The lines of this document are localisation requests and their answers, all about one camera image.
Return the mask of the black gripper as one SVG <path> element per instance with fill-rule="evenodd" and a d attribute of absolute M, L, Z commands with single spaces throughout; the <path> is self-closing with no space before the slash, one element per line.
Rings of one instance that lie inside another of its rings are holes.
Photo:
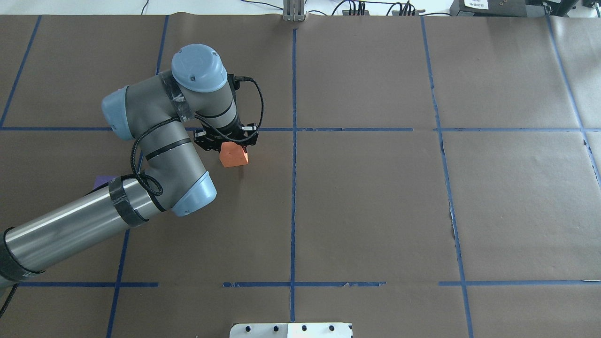
<path fill-rule="evenodd" d="M 255 146 L 258 140 L 258 128 L 255 123 L 242 125 L 235 124 L 228 133 L 202 125 L 201 129 L 193 131 L 193 142 L 206 151 L 220 152 L 224 143 L 234 143 L 244 150 L 249 146 Z"/>

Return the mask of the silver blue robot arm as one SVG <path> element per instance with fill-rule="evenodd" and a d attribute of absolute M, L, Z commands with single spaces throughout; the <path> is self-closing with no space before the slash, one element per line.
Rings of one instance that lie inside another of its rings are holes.
<path fill-rule="evenodd" d="M 257 81 L 226 70 L 217 51 L 190 44 L 170 67 L 107 95 L 101 109 L 120 139 L 131 141 L 130 172 L 83 197 L 1 233 L 1 289 L 146 224 L 167 211 L 187 216 L 217 196 L 197 147 L 254 145 L 265 103 Z"/>

